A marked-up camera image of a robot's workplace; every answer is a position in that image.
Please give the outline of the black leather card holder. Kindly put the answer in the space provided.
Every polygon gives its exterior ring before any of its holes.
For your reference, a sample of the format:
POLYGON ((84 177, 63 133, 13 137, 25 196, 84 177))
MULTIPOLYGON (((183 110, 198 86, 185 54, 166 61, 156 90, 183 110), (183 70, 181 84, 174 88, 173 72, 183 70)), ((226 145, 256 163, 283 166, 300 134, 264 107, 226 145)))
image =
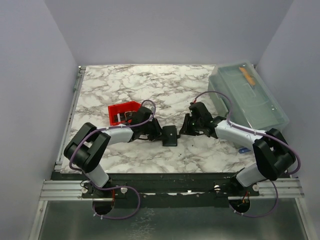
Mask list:
POLYGON ((163 147, 177 147, 180 135, 177 134, 175 125, 167 125, 162 128, 161 140, 163 147))

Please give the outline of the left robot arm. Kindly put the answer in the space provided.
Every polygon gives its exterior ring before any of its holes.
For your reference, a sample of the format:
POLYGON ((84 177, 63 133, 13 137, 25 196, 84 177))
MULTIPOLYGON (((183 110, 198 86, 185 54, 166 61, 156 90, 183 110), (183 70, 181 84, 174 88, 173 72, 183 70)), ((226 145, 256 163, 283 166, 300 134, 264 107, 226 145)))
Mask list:
POLYGON ((99 197, 107 197, 111 191, 110 177, 100 164, 107 146, 130 143, 142 135, 147 136, 148 141, 158 140, 162 128, 154 114, 153 110, 141 106, 126 123, 103 128, 85 123, 64 148, 63 155, 69 160, 70 168, 84 173, 99 197))

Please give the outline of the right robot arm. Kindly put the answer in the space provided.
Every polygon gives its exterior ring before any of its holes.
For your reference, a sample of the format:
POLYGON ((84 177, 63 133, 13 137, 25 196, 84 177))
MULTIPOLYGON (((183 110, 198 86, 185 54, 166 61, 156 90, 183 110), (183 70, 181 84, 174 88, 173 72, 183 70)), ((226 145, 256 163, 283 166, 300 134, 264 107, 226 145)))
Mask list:
POLYGON ((202 102, 191 103, 189 110, 179 131, 181 135, 227 140, 253 152, 255 163, 240 170, 230 183, 230 191, 236 196, 243 195, 254 183, 277 180, 296 161, 283 135, 274 128, 253 130, 228 122, 225 117, 212 117, 202 102))

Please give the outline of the black card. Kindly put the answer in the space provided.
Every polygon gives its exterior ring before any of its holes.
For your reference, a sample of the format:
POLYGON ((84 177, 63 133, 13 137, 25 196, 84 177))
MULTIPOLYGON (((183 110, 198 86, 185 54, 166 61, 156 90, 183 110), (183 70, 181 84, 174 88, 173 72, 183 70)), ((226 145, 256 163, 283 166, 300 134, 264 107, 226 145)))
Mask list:
POLYGON ((132 119, 135 113, 136 113, 135 111, 126 111, 126 112, 117 113, 114 115, 113 120, 115 123, 128 122, 132 119))

